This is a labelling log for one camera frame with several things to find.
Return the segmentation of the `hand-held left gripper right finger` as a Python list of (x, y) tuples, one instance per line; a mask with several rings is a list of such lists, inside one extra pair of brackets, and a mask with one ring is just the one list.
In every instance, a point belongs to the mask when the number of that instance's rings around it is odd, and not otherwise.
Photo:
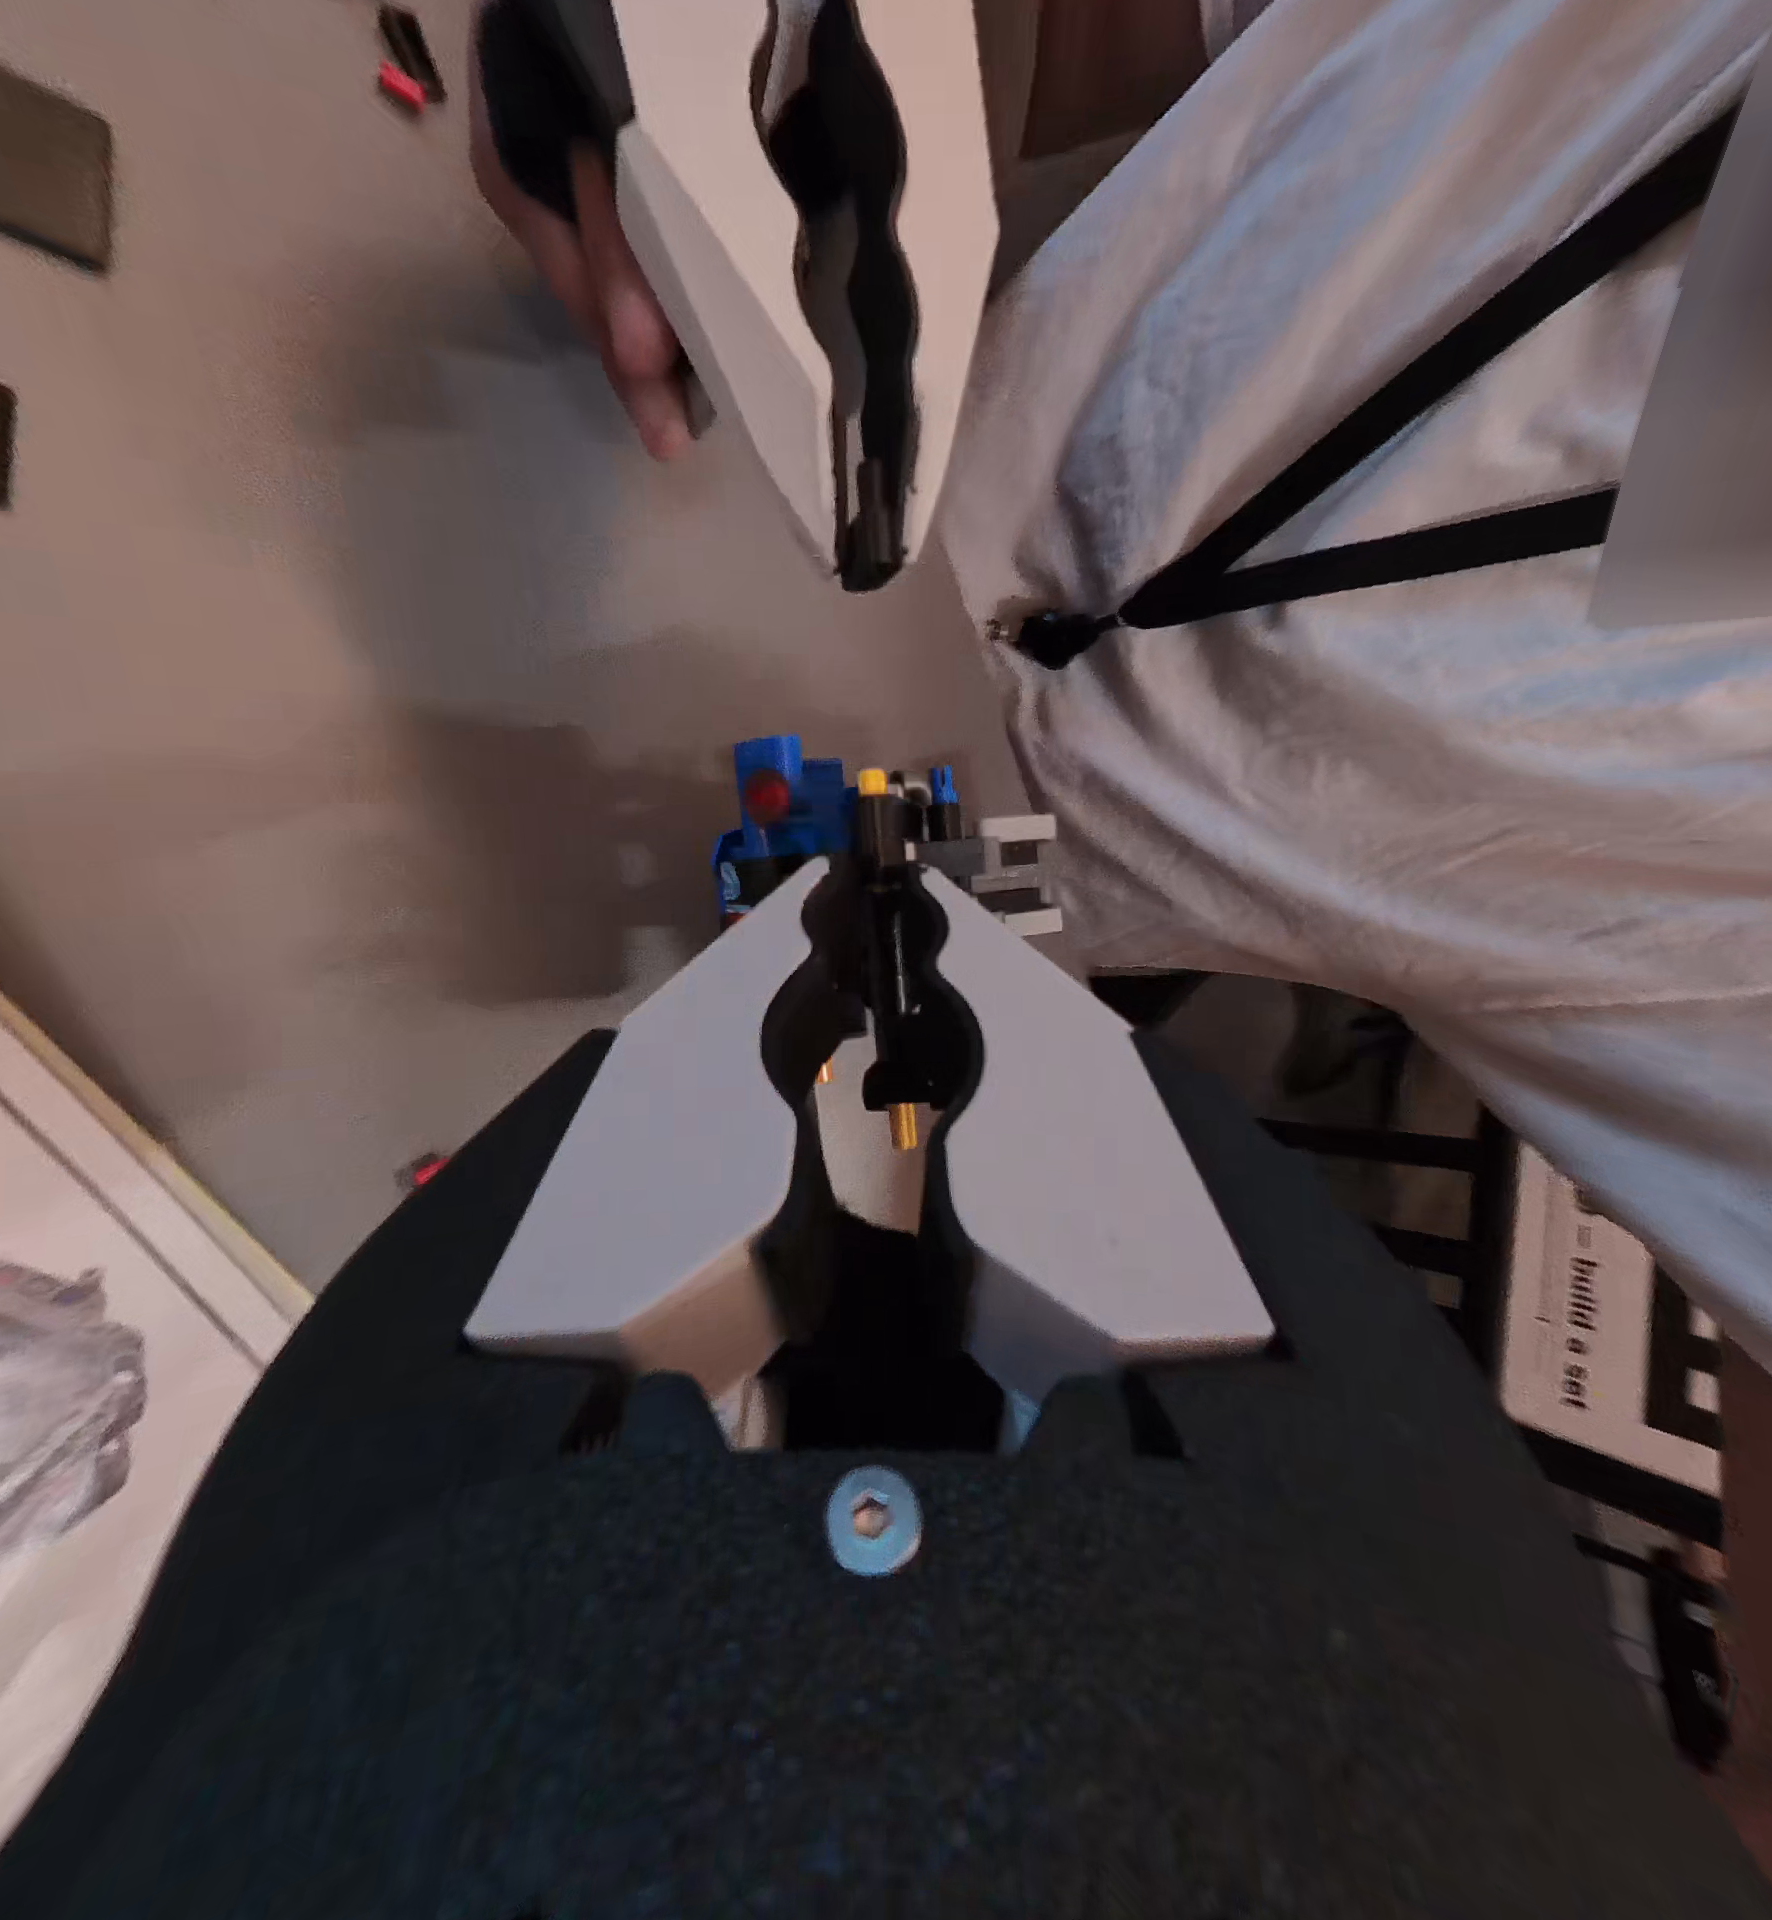
[(1275, 1317), (1133, 1028), (953, 881), (923, 886), (978, 1039), (936, 1148), (972, 1359), (1044, 1407), (1064, 1379), (1264, 1351)]

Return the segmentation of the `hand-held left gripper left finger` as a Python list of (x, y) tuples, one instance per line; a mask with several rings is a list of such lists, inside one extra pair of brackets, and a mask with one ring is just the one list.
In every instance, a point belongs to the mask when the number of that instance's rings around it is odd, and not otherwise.
[(679, 1374), (717, 1400), (785, 1334), (756, 1246), (794, 1179), (799, 1119), (763, 1064), (811, 959), (808, 860), (614, 1031), (466, 1322), (488, 1357)]

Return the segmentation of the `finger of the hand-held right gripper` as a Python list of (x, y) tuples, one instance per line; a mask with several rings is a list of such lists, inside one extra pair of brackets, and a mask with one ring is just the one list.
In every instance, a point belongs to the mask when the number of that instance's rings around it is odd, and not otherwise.
[(837, 515), (898, 467), (905, 563), (931, 528), (997, 246), (973, 7), (837, 7)]
[(863, 9), (619, 3), (612, 19), (630, 93), (624, 235), (805, 549), (866, 591), (859, 163), (842, 101)]

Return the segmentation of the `small black toy connector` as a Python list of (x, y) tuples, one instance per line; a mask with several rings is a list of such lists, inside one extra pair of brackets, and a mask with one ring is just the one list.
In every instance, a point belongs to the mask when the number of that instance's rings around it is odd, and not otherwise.
[(848, 594), (870, 594), (898, 576), (905, 563), (905, 506), (898, 467), (882, 458), (861, 459), (852, 474), (837, 544), (837, 579)]

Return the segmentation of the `black blue toy truck chassis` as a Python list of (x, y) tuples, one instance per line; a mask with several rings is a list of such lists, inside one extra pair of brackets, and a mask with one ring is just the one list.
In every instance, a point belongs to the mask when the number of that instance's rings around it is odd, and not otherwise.
[(887, 1116), (894, 1152), (909, 1155), (921, 1116), (940, 1112), (959, 1078), (944, 1061), (923, 981), (937, 934), (921, 922), (914, 875), (944, 875), (1022, 938), (1060, 932), (1064, 910), (1044, 872), (1057, 824), (1018, 815), (970, 827), (952, 764), (914, 773), (872, 765), (848, 777), (839, 758), (805, 756), (797, 733), (740, 742), (734, 773), (740, 823), (710, 853), (719, 925), (743, 921), (811, 860), (850, 869), (857, 896), (834, 909), (824, 953), (874, 1040), (863, 1105)]

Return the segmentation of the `person's right forearm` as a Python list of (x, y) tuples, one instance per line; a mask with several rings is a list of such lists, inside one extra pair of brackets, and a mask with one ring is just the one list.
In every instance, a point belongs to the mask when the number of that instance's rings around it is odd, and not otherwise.
[(1042, 3), (1018, 157), (1136, 136), (1209, 65), (1200, 3)]

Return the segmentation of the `person's right hand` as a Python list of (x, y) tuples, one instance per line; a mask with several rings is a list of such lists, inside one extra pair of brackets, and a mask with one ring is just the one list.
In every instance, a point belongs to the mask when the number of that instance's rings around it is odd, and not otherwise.
[(683, 345), (622, 233), (605, 159), (586, 144), (569, 148), (574, 220), (515, 184), (478, 112), (469, 159), (499, 223), (586, 344), (598, 349), (611, 392), (647, 455), (662, 463), (679, 459), (695, 443)]

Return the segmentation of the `black and red toy piece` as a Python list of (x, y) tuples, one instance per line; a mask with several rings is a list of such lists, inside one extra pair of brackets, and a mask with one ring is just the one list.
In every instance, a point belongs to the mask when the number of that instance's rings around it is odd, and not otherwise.
[(445, 103), (444, 76), (418, 17), (400, 5), (378, 5), (375, 25), (384, 44), (379, 93), (411, 114), (439, 109)]

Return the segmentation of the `person in white shirt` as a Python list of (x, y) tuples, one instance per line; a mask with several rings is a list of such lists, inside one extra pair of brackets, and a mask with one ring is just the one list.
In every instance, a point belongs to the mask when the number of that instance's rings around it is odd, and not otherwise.
[(1403, 1012), (1772, 1374), (1772, 619), (1609, 630), (1585, 553), (1102, 637), (1643, 166), (1772, 5), (1202, 5), (1138, 139), (1020, 172), (942, 510), (1105, 968)]

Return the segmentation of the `white printed sign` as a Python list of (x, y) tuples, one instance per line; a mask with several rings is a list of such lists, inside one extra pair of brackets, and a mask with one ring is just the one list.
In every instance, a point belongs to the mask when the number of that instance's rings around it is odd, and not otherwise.
[(1721, 1494), (1721, 1331), (1648, 1247), (1519, 1148), (1498, 1337), (1507, 1414), (1692, 1494)]

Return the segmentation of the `black square toy panel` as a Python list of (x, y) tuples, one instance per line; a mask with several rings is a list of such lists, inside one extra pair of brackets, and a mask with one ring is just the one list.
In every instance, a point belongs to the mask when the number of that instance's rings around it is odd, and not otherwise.
[(110, 124), (0, 64), (0, 237), (107, 276), (114, 251)]

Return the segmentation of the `open instruction booklet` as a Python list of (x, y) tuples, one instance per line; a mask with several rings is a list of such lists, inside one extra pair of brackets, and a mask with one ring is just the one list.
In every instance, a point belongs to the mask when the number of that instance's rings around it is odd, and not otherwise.
[(312, 1301), (0, 989), (0, 1846)]

